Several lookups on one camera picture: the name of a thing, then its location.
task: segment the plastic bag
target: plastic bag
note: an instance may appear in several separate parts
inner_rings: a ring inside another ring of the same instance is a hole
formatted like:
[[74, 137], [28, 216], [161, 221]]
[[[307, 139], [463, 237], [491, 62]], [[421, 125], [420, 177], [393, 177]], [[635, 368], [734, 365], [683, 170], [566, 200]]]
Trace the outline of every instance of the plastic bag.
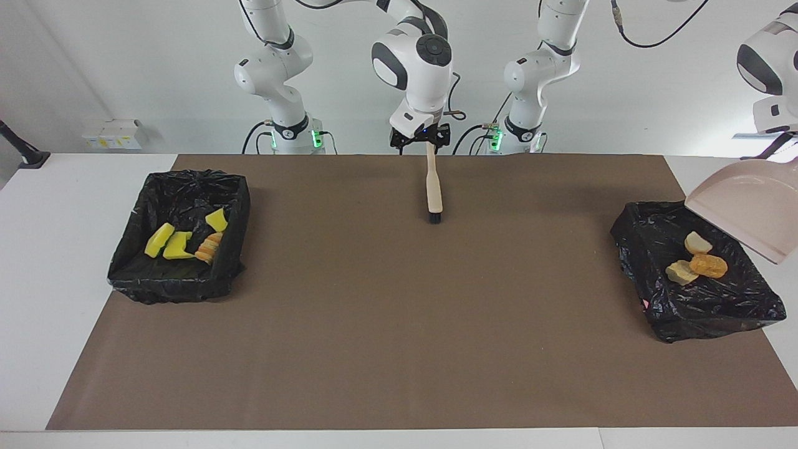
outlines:
[[[665, 269], [691, 260], [684, 241], [696, 231], [713, 245], [729, 272], [721, 279], [701, 276], [682, 287]], [[689, 211], [684, 202], [629, 203], [612, 236], [621, 266], [632, 279], [657, 338], [667, 343], [710, 339], [751, 331], [787, 318], [781, 298], [754, 266], [740, 243]]]
[[[193, 253], [215, 232], [205, 216], [220, 208], [228, 226], [213, 265], [144, 254], [147, 240], [163, 223], [171, 223], [178, 231], [193, 231], [186, 247]], [[145, 304], [199, 302], [228, 295], [233, 279], [243, 271], [239, 258], [249, 211], [245, 177], [211, 170], [151, 173], [111, 260], [109, 283]]]

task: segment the yellow food piece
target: yellow food piece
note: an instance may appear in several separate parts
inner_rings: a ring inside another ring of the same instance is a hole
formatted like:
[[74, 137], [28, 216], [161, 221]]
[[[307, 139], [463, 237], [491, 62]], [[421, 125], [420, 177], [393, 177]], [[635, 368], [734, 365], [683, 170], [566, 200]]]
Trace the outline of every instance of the yellow food piece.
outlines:
[[729, 265], [720, 257], [697, 254], [690, 262], [690, 269], [702, 276], [721, 279], [729, 270]]
[[216, 256], [216, 250], [219, 249], [219, 245], [222, 243], [222, 235], [223, 234], [221, 232], [217, 232], [216, 234], [211, 234], [208, 236], [194, 254], [196, 258], [208, 265], [213, 264], [213, 258]]
[[160, 253], [160, 249], [164, 247], [169, 237], [175, 232], [175, 227], [169, 223], [164, 223], [154, 234], [147, 240], [147, 246], [144, 248], [144, 254], [155, 259]]
[[682, 287], [698, 279], [698, 274], [690, 269], [690, 262], [687, 260], [680, 260], [671, 264], [665, 269], [665, 274], [668, 275], [668, 279]]
[[164, 259], [193, 259], [194, 255], [186, 252], [186, 244], [192, 238], [191, 232], [175, 232], [166, 244], [164, 249]]
[[224, 232], [227, 229], [227, 220], [224, 219], [224, 209], [219, 209], [214, 213], [208, 214], [205, 221], [216, 232]]
[[712, 251], [712, 244], [704, 240], [704, 237], [699, 236], [698, 232], [691, 232], [685, 239], [685, 248], [692, 255], [707, 254]]

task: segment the white table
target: white table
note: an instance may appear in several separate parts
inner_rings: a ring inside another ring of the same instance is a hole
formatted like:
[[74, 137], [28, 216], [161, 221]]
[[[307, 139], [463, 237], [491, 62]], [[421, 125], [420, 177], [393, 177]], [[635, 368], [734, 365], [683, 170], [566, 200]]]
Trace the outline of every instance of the white table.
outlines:
[[[0, 447], [274, 447], [400, 449], [794, 448], [798, 427], [769, 429], [520, 429], [451, 431], [45, 432], [108, 299], [110, 256], [146, 175], [174, 155], [54, 154], [0, 190]], [[689, 192], [733, 160], [668, 157]], [[788, 312], [798, 310], [798, 257], [751, 253]], [[798, 320], [765, 333], [798, 379]]]

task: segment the brown table mat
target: brown table mat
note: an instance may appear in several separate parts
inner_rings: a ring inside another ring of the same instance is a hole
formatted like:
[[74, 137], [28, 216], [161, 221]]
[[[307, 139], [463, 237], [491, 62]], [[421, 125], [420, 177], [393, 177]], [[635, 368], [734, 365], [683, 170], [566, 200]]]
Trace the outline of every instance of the brown table mat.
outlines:
[[798, 425], [764, 333], [664, 344], [620, 270], [628, 201], [684, 196], [662, 157], [180, 156], [247, 177], [224, 301], [109, 298], [48, 429]]

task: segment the dustpan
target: dustpan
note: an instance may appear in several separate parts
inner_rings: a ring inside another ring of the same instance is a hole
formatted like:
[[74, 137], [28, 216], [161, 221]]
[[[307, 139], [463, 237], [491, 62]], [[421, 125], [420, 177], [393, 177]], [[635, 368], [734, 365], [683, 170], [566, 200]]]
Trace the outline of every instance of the dustpan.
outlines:
[[685, 205], [780, 264], [798, 248], [798, 157], [786, 164], [761, 159], [731, 164], [698, 186]]

